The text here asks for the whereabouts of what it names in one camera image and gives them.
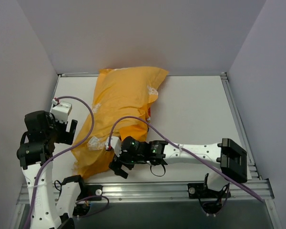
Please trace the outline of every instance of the white backdrop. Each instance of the white backdrop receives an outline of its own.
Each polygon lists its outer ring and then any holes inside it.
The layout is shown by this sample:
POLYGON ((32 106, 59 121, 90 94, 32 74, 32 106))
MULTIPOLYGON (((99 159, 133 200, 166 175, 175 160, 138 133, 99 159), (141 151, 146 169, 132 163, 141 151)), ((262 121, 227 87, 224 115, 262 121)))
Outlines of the white backdrop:
POLYGON ((24 115, 48 109, 57 75, 15 0, 0 0, 0 229, 9 227, 24 180, 16 152, 24 115))
POLYGON ((58 73, 231 67, 265 0, 18 0, 58 73))
POLYGON ((267 0, 229 72, 258 171, 286 229, 286 0, 267 0))

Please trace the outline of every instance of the screw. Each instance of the screw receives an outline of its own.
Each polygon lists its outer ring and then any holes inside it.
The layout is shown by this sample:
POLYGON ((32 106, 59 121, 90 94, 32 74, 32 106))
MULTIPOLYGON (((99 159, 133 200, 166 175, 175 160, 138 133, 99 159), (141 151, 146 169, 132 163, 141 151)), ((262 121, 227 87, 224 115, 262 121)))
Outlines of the screw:
POLYGON ((102 194, 102 190, 97 189, 97 190, 95 191, 95 195, 96 195, 96 196, 100 196, 101 194, 102 194))
POLYGON ((195 188, 194 187, 190 187, 189 188, 189 193, 190 194, 195 194, 195 188))

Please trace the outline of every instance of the gray floor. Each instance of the gray floor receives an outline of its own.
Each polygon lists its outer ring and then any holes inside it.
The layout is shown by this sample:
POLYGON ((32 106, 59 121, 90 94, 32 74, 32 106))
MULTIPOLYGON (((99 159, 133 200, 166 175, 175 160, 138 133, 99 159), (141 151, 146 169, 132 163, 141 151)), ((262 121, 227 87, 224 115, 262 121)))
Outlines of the gray floor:
MULTIPOLYGON (((94 204, 92 210, 101 207, 101 204, 94 204)), ((76 229, 273 228, 265 204, 256 200, 230 200, 215 218, 207 217, 198 202, 112 203, 104 212, 74 221, 76 229)))

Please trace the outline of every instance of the yellow bag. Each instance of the yellow bag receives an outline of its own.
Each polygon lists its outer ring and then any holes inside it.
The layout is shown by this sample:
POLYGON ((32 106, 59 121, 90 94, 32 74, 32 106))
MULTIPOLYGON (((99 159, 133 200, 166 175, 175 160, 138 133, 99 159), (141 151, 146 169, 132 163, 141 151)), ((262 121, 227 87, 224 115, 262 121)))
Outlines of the yellow bag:
MULTIPOLYGON (((100 70, 92 103, 94 129, 83 144, 72 150, 77 160, 75 170, 78 174, 88 178, 108 170, 114 152, 105 150, 105 142, 113 124, 128 115, 150 120, 148 110, 157 100, 157 89, 167 74, 166 70, 156 67, 100 70)), ((88 115, 73 145, 87 135, 91 123, 91 116, 88 115)), ((132 136, 136 140, 145 141, 147 131, 145 123, 128 118, 117 124, 113 135, 122 140, 132 136)))

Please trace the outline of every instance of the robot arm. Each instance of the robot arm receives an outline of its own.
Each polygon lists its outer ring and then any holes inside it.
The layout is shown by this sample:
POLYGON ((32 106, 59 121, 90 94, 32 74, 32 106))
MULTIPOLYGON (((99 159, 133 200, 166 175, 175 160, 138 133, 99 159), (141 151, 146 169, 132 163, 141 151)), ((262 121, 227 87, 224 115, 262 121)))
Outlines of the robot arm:
MULTIPOLYGON (((110 148, 108 140, 105 143, 106 149, 111 150, 112 148, 115 153, 109 168, 116 175, 125 179, 128 174, 122 170, 122 166, 131 170, 135 164, 149 164, 150 166, 165 166, 174 163, 200 164, 197 159, 182 150, 182 148, 186 148, 220 169, 236 182, 245 183, 247 181, 247 153, 228 138, 224 138, 221 143, 211 145, 176 144, 179 148, 168 144, 166 141, 139 142, 130 136, 123 141, 113 136, 110 148)), ((216 172, 207 175, 208 189, 220 191, 227 183, 228 181, 216 172)))
MULTIPOLYGON (((36 175, 47 160, 53 156, 54 143, 71 145, 73 142, 77 121, 72 120, 70 131, 67 132, 68 115, 72 105, 66 102, 59 104, 53 100, 50 112, 36 111, 25 115, 28 129, 22 136, 17 157, 25 176, 30 202, 36 175)), ((34 210, 31 216, 32 229, 64 229, 74 227, 72 213, 76 200, 84 191, 81 176, 65 178, 62 182, 62 192, 57 205, 54 201, 52 184, 53 162, 42 171, 38 181, 34 210)))

